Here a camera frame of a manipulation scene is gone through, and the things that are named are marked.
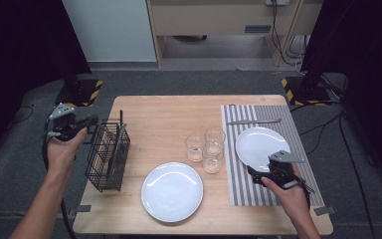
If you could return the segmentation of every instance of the metal dish rack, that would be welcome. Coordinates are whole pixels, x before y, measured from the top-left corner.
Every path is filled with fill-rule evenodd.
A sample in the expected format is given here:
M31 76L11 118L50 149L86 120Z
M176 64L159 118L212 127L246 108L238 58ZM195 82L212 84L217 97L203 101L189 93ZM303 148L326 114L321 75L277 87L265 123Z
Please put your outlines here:
M86 177L103 192L107 189L120 191L128 155L130 140L126 132L126 124L108 122L95 125L91 133L91 149L88 156Z

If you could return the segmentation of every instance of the gray and white placemat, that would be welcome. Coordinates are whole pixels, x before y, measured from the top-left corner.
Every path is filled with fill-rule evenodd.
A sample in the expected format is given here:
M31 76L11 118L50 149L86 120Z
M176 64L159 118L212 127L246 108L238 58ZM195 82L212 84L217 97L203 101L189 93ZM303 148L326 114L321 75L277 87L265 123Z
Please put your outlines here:
M229 194L232 205L236 206L277 206L280 205L275 195L262 187L254 184L251 175L247 172L246 166L240 161L236 151L235 142L238 135L249 127L267 127L278 132L289 144L290 152L300 158L305 159L305 163L298 163L297 166L302 178L307 185L315 190L311 193L310 200L312 206L324 206L321 194L312 174L311 167L306 158L305 151L293 123L287 106L221 106L222 125L226 133L225 139L225 160L228 171ZM275 123L251 123L227 125L233 120L270 120L282 119Z

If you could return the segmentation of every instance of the black curtain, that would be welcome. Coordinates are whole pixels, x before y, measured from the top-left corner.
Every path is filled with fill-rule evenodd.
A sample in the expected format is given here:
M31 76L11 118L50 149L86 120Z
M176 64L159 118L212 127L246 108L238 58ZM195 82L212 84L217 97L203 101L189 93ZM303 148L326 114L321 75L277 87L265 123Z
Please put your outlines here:
M61 0L0 1L0 136L25 93L90 72Z
M382 1L324 0L302 70L346 75L348 118L382 166Z

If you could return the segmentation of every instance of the white plate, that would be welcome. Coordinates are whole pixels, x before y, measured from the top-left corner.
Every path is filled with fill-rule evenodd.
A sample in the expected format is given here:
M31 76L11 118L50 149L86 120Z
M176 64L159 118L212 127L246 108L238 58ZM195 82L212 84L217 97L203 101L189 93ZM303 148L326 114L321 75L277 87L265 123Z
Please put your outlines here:
M236 142L240 160L259 172L269 172L269 156L279 150L290 152L285 139L266 127L247 128L241 132Z
M145 210L163 222L177 222L191 216L203 199L203 182L190 166L169 162L154 168L141 188Z

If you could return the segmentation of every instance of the yellow and black hazard tape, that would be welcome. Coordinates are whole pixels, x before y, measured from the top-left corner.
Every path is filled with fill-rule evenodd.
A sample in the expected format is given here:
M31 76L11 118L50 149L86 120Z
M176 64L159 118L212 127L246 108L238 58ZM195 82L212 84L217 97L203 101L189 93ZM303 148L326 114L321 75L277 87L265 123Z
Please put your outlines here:
M98 92L100 91L100 87L101 87L102 83L103 83L103 81L96 81L95 90L90 95L90 99L87 102L82 102L82 103L65 102L63 104L68 106L68 107L89 107L89 106L91 106L97 98L97 95L98 95Z
M327 106L330 105L330 101L299 101L293 96L293 92L290 89L287 79L282 79L282 86L285 89L287 100L291 106Z

